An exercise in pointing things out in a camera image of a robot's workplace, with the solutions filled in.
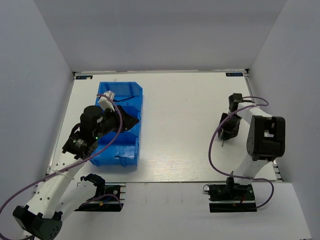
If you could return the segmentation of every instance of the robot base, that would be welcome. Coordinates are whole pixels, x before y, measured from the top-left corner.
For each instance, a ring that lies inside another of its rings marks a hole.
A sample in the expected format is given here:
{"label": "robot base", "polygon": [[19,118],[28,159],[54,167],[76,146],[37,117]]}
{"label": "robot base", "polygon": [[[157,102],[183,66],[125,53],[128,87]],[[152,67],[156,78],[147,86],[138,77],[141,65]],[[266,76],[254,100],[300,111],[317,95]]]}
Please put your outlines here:
{"label": "robot base", "polygon": [[208,194],[210,213],[256,212],[255,194],[251,185],[240,195],[231,195],[226,184],[209,185]]}

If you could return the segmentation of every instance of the cable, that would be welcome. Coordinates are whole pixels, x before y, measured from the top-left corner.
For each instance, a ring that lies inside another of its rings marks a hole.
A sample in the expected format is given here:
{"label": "cable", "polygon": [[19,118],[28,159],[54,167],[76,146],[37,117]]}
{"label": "cable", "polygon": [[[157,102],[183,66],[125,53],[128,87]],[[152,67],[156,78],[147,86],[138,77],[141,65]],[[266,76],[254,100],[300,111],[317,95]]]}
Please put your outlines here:
{"label": "cable", "polygon": [[[106,95],[104,95],[104,94],[97,94],[97,96],[98,96],[98,97],[105,97],[106,99],[108,99],[108,100],[112,103],[112,105],[113,105],[113,107],[115,108],[116,112],[119,114],[119,119],[120,119],[119,130],[117,131],[117,133],[116,133],[116,135],[114,136],[114,138],[113,138],[103,149],[101,149],[100,151],[96,152],[96,153],[93,154],[92,156],[87,157],[87,158],[84,159],[84,160],[81,160],[81,161],[79,161],[79,162],[76,162],[76,163],[74,163],[74,164],[71,164],[71,165],[69,165],[69,166],[67,166],[67,167],[59,170],[60,173],[64,173],[64,172],[66,172],[67,170],[72,169],[72,168],[74,168],[74,167],[76,167],[76,166],[79,166],[79,165],[81,165],[81,164],[89,161],[90,159],[93,159],[93,158],[96,157],[97,155],[101,154],[101,153],[102,153],[104,150],[106,150],[111,144],[114,143],[114,141],[117,139],[117,137],[119,136],[119,134],[120,134],[121,131],[122,131],[123,120],[122,120],[121,112],[120,112],[119,108],[117,107],[117,105],[116,105],[108,96],[106,96]],[[18,196],[19,194],[21,194],[21,193],[24,192],[25,190],[31,188],[32,186],[34,186],[34,185],[36,185],[36,184],[38,184],[38,183],[41,183],[41,182],[43,182],[43,181],[45,181],[45,180],[47,180],[47,179],[53,178],[53,177],[55,177],[55,176],[57,176],[57,173],[56,173],[56,172],[53,172],[53,173],[51,173],[51,174],[49,174],[49,175],[47,175],[47,176],[45,176],[45,177],[43,177],[43,178],[41,178],[41,179],[33,182],[33,183],[30,183],[28,186],[25,186],[24,188],[22,188],[22,189],[20,189],[19,191],[17,191],[15,194],[13,194],[11,197],[9,197],[9,198],[4,202],[4,204],[0,207],[0,214],[2,213],[2,211],[4,210],[4,208],[6,207],[6,205],[7,205],[12,199],[14,199],[16,196]],[[28,236],[28,237],[25,237],[25,238],[20,239],[20,240],[29,240],[29,239],[31,239],[31,237],[33,237],[33,236]],[[2,240],[13,240],[13,239],[10,239],[10,238],[5,237],[4,235],[2,235],[2,233],[0,233],[0,238],[1,238]]]}
{"label": "cable", "polygon": [[243,97],[243,99],[260,99],[262,101],[265,102],[265,104],[253,104],[253,105],[248,105],[248,106],[245,106],[245,107],[242,107],[242,108],[239,108],[233,112],[231,112],[220,124],[219,126],[216,128],[216,130],[214,131],[213,135],[212,135],[212,138],[211,138],[211,141],[210,141],[210,145],[209,145],[209,151],[208,151],[208,158],[209,158],[209,163],[211,165],[211,167],[218,173],[222,174],[222,175],[225,175],[227,177],[232,177],[232,178],[238,178],[238,179],[249,179],[249,180],[253,180],[253,181],[265,181],[265,182],[268,182],[270,185],[271,185],[271,194],[269,196],[269,198],[264,202],[262,203],[261,205],[259,206],[256,206],[254,208],[250,208],[250,209],[259,209],[261,207],[263,207],[264,205],[266,205],[270,200],[271,198],[273,197],[274,195],[274,192],[275,192],[275,186],[273,185],[273,183],[266,179],[266,178],[251,178],[251,177],[247,177],[247,176],[237,176],[237,175],[232,175],[232,174],[229,174],[229,173],[226,173],[226,172],[223,172],[221,170],[219,170],[218,168],[215,167],[215,165],[213,164],[212,162],[212,159],[211,159],[211,151],[212,151],[212,145],[214,143],[214,139],[216,137],[216,135],[218,134],[218,132],[221,130],[221,128],[223,127],[223,125],[233,116],[233,115],[236,115],[238,112],[240,111],[243,111],[245,109],[250,109],[250,108],[254,108],[254,107],[267,107],[269,106],[269,102],[267,100],[265,100],[264,98],[262,97],[259,97],[259,96],[245,96]]}
{"label": "cable", "polygon": [[83,203],[80,207],[82,207],[82,206],[84,206],[84,205],[87,205],[87,204],[89,204],[89,203],[91,203],[91,202],[98,201],[98,200],[100,200],[100,199],[102,199],[102,198],[104,198],[104,197],[114,198],[114,199],[119,203],[120,208],[122,209],[122,203],[121,203],[120,199],[119,199],[116,195],[113,195],[113,194],[103,194],[103,195],[101,195],[101,196],[97,196],[97,197],[95,197],[95,198],[93,198],[93,199],[90,199],[90,200],[86,201],[86,202]]}

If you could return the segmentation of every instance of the blue plastic tray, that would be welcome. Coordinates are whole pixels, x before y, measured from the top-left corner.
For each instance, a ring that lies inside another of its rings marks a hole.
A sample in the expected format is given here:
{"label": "blue plastic tray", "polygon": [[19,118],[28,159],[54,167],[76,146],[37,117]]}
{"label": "blue plastic tray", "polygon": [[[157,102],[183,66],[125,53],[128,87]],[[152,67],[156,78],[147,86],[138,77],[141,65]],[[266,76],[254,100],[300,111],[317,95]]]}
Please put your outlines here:
{"label": "blue plastic tray", "polygon": [[[139,136],[141,126],[141,110],[143,100],[143,89],[136,82],[100,82],[99,94],[106,91],[115,93],[114,99],[119,101],[123,109],[131,116],[138,118],[139,123],[131,130],[120,133],[115,142],[101,154],[91,159],[95,166],[101,165],[138,165],[139,158]],[[111,132],[98,140],[98,148],[94,153],[104,148],[116,135]]]}

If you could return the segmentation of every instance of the black label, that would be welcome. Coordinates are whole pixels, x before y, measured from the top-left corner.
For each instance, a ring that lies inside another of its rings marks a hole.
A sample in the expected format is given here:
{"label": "black label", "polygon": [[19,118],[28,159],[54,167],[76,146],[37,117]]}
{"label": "black label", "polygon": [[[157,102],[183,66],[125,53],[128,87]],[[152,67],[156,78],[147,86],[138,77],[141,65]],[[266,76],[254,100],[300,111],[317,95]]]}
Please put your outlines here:
{"label": "black label", "polygon": [[92,79],[93,75],[76,76],[75,79]]}
{"label": "black label", "polygon": [[242,72],[226,72],[225,75],[227,77],[243,77],[244,76]]}

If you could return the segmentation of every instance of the gray wall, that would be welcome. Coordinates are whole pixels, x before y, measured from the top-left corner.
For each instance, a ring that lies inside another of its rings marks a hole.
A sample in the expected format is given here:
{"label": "gray wall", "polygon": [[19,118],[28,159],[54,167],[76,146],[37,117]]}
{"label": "gray wall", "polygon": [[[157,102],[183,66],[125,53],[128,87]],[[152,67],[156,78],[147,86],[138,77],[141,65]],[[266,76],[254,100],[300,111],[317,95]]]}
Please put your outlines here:
{"label": "gray wall", "polygon": [[[0,203],[43,177],[72,72],[32,0],[0,1]],[[20,239],[12,217],[16,197],[0,215],[0,231]]]}
{"label": "gray wall", "polygon": [[286,0],[35,0],[72,71],[250,68]]}
{"label": "gray wall", "polygon": [[286,153],[277,162],[293,183],[315,240],[320,240],[319,10],[318,0],[288,0],[249,72],[255,95],[270,101],[267,111],[286,119]]}

